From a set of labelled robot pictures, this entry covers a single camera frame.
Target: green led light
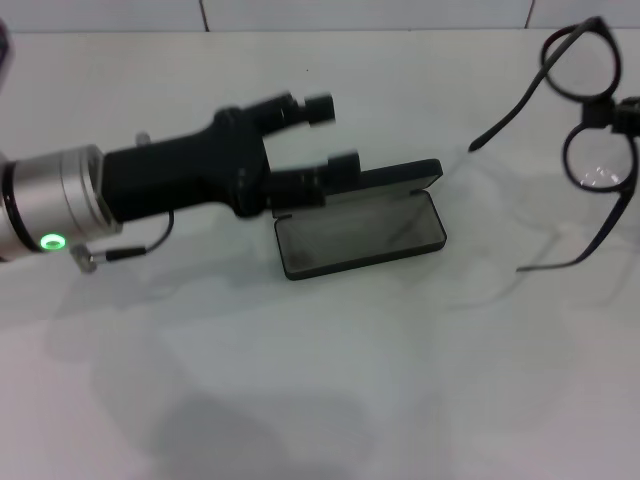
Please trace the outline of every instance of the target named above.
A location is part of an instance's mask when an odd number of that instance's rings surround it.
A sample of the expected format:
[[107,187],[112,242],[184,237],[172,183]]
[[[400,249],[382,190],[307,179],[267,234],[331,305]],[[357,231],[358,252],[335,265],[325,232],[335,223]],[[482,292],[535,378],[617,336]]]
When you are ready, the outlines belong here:
[[40,239],[40,246],[45,250],[60,250],[66,244],[64,237],[57,233],[50,233]]

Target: white tabletop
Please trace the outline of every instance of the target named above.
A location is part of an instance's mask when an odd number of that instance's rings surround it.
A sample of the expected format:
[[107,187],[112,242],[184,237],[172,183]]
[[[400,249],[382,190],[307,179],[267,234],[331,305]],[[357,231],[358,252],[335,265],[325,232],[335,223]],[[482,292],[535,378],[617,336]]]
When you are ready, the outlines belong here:
[[[438,253],[303,282],[273,220],[180,212],[152,256],[86,277],[65,254],[0,269],[0,477],[65,480],[616,480],[640,468],[634,202],[587,263],[615,195],[564,177],[580,108],[519,99],[548,31],[18,35],[0,148],[104,151],[216,108],[329,91],[337,124],[268,140],[274,168],[358,149],[439,158]],[[619,96],[640,31],[620,31]],[[165,219],[120,239],[152,241]]]

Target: eyeglass lens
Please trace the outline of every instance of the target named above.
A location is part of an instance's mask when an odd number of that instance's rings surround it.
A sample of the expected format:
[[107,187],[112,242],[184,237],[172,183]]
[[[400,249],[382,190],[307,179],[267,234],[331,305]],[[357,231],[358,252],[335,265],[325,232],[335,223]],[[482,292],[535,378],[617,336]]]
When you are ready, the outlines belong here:
[[[560,37],[549,47],[547,58],[562,41]],[[585,32],[551,68],[548,76],[562,90],[574,95],[596,96],[615,81],[615,57],[611,46],[601,35]]]
[[616,187],[629,178],[632,171],[628,140],[606,130],[583,130],[569,145],[567,167],[569,175],[583,187]]

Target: eyeglass temple arm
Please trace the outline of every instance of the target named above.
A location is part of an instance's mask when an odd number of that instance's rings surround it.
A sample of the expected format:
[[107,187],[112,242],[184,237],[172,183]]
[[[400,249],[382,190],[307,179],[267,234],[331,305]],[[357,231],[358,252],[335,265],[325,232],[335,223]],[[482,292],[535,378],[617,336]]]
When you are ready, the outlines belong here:
[[616,223],[618,223],[618,220],[620,220],[620,218],[622,217],[622,214],[624,213],[627,206],[631,202],[632,197],[633,197],[633,190],[628,190],[620,194],[620,198],[614,205],[613,210],[611,210],[611,213],[605,220],[604,224],[598,231],[595,238],[587,246],[584,252],[582,252],[580,256],[578,256],[578,258],[576,258],[575,260],[572,260],[570,262],[565,262],[565,263],[551,264],[551,265],[529,265],[526,267],[519,267],[516,270],[516,272],[521,273],[521,272],[533,272],[536,270],[555,270],[558,268],[572,267],[574,265],[582,263],[587,258],[589,258],[591,254],[595,252],[598,249],[598,247],[602,244],[604,239],[607,238],[611,230],[613,230],[613,227],[616,226]]
[[527,88],[527,91],[522,96],[518,104],[515,107],[513,107],[513,109],[509,113],[507,113],[507,115],[505,115],[505,117],[502,120],[500,120],[493,127],[491,127],[489,130],[487,130],[485,133],[483,133],[478,138],[476,138],[473,142],[471,142],[471,145],[469,145],[470,152],[475,152],[476,150],[479,150],[480,148],[484,147],[489,142],[489,140],[495,137],[498,134],[498,132],[500,132],[500,130],[506,127],[509,124],[509,122],[511,122],[511,120],[513,120],[522,111],[524,106],[533,96],[533,93],[536,91],[536,88],[538,88],[540,83],[542,83],[542,80],[544,80],[544,77],[547,76],[551,68],[555,65],[555,63],[562,56],[562,54],[566,52],[571,45],[573,45],[573,43],[578,39],[580,35],[582,35],[584,32],[592,28],[596,20],[597,20],[597,17],[593,17],[581,23],[580,25],[563,28],[562,30],[556,32],[556,34],[554,34],[551,37],[553,38],[557,34],[561,34],[561,32],[573,29],[573,32],[549,56],[549,58],[547,59],[546,62],[544,62],[542,67],[540,67],[540,71],[536,74],[533,81],[531,82],[531,85],[529,85],[529,88]]

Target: black cable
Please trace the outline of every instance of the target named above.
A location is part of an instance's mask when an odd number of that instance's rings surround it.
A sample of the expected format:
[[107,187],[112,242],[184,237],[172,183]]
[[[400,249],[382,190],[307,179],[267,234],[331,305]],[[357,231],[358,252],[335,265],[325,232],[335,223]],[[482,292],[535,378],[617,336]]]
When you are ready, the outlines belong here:
[[162,234],[162,236],[152,243],[148,247],[127,247],[127,248],[118,248],[115,250],[108,250],[104,252],[104,258],[107,262],[117,262],[119,260],[125,260],[127,258],[135,258],[135,257],[143,257],[155,250],[157,250],[171,235],[173,231],[173,225],[175,223],[173,210],[168,212],[169,214],[169,223],[167,225],[166,230]]

